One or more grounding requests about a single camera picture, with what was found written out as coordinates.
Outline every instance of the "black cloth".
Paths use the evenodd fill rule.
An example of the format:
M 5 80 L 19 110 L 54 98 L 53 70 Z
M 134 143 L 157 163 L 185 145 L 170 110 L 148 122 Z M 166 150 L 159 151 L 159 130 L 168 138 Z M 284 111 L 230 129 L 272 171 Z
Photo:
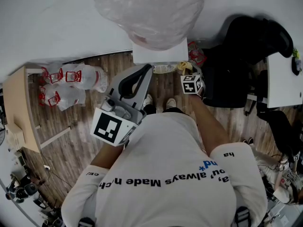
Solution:
M 143 110 L 147 113 L 147 115 L 150 115 L 150 114 L 155 114 L 157 112 L 157 109 L 154 105 L 151 105 L 151 104 L 148 104 L 146 105 Z M 169 109 L 165 109 L 163 111 L 163 113 L 167 113 L 167 112 L 174 112 L 174 113 L 182 113 L 184 114 L 180 109 L 178 108 L 169 108 Z

